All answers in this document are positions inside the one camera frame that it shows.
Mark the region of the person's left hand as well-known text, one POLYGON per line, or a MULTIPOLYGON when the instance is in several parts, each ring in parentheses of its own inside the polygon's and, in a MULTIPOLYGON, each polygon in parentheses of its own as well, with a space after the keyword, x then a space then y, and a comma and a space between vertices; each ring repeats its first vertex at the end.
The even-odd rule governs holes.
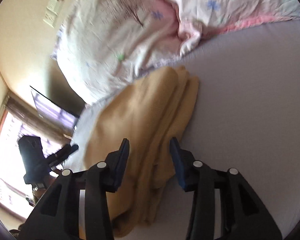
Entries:
POLYGON ((52 185, 56 177, 48 175, 44 178, 44 183, 40 185, 34 185, 32 187, 32 194, 34 203, 37 204, 45 191, 52 185))

